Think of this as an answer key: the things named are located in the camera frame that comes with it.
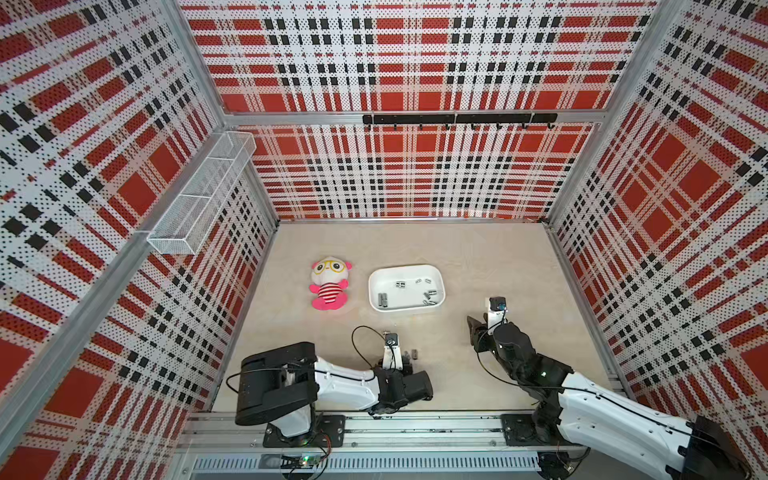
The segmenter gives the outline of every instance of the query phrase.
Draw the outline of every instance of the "black mounting plate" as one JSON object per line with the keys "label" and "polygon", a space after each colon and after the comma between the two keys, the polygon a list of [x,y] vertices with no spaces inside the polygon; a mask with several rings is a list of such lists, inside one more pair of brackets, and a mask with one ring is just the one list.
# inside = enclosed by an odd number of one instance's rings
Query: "black mounting plate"
{"label": "black mounting plate", "polygon": [[333,448],[344,444],[344,425],[346,424],[346,417],[344,415],[322,415],[318,416],[316,421],[316,434],[312,436],[309,436],[309,434],[300,435],[292,439],[284,438],[282,433],[280,433],[280,429],[271,423],[267,424],[262,446],[267,449],[287,449],[306,446],[327,449],[328,445],[324,434],[330,437]]}
{"label": "black mounting plate", "polygon": [[507,446],[521,447],[529,445],[574,445],[559,434],[553,435],[549,443],[544,443],[536,436],[533,417],[530,414],[505,413],[501,415],[502,432]]}

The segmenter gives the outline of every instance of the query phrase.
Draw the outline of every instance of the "beige floor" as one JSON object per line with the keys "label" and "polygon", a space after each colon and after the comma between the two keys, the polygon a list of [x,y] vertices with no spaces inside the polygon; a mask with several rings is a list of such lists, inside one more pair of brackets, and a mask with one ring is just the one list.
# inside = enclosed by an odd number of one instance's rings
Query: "beige floor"
{"label": "beige floor", "polygon": [[[535,223],[334,223],[283,224],[246,315],[227,375],[249,355],[300,341],[316,344],[330,362],[365,369],[349,341],[358,325],[398,333],[403,349],[417,349],[415,370],[426,370],[435,398],[408,410],[530,409],[526,393],[483,372],[469,345],[466,316],[482,318],[484,298],[506,296],[507,318],[531,337],[537,351],[608,386],[584,320],[578,312],[543,226]],[[311,307],[310,268],[326,255],[353,264],[349,302],[340,310]],[[379,313],[369,304],[368,277],[386,266],[430,263],[445,282],[445,302],[435,312]],[[381,339],[361,329],[360,352],[371,362],[383,354]],[[503,377],[489,353],[483,362]],[[237,395],[219,389],[215,412],[232,412]],[[340,406],[318,404],[320,409]]]}

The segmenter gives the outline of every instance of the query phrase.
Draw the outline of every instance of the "perforated wall panel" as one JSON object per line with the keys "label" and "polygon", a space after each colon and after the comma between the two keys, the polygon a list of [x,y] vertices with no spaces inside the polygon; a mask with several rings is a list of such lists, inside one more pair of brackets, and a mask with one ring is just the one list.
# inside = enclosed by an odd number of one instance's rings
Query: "perforated wall panel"
{"label": "perforated wall panel", "polygon": [[0,402],[211,130],[156,2],[0,5]]}
{"label": "perforated wall panel", "polygon": [[531,220],[547,216],[592,128],[242,127],[282,218]]}
{"label": "perforated wall panel", "polygon": [[180,4],[248,112],[602,108],[657,3]]}
{"label": "perforated wall panel", "polygon": [[555,225],[640,401],[768,465],[768,8],[685,2]]}
{"label": "perforated wall panel", "polygon": [[0,478],[162,478],[186,414],[213,401],[265,222],[239,180],[201,253],[151,254]]}

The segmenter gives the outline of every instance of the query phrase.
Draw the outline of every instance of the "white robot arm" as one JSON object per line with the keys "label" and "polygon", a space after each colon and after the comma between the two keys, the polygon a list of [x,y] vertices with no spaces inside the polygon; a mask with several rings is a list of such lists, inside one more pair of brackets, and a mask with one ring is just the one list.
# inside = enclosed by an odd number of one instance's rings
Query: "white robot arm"
{"label": "white robot arm", "polygon": [[751,476],[746,460],[718,424],[703,416],[689,422],[600,387],[570,366],[536,353],[528,336],[505,319],[505,311],[504,297],[492,297],[484,323],[467,317],[470,340],[478,361],[480,352],[490,351],[516,381],[512,385],[539,401],[532,416],[539,442],[564,439],[595,448],[658,480]]}
{"label": "white robot arm", "polygon": [[429,376],[414,373],[409,359],[400,356],[396,334],[386,334],[385,353],[382,366],[371,370],[334,365],[317,356],[309,342],[249,356],[235,375],[240,377],[235,423],[269,423],[267,431],[275,431],[285,446],[305,445],[323,432],[314,412],[318,399],[370,415],[432,399]]}

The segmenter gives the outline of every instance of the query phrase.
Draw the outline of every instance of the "pink plush toy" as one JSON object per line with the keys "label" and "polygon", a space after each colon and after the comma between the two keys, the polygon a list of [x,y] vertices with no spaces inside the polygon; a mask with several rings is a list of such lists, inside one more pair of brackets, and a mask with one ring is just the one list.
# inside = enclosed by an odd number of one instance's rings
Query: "pink plush toy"
{"label": "pink plush toy", "polygon": [[312,306],[318,310],[337,310],[344,306],[347,296],[342,290],[349,286],[346,279],[351,269],[350,262],[336,257],[325,257],[312,265],[310,292],[317,294]]}

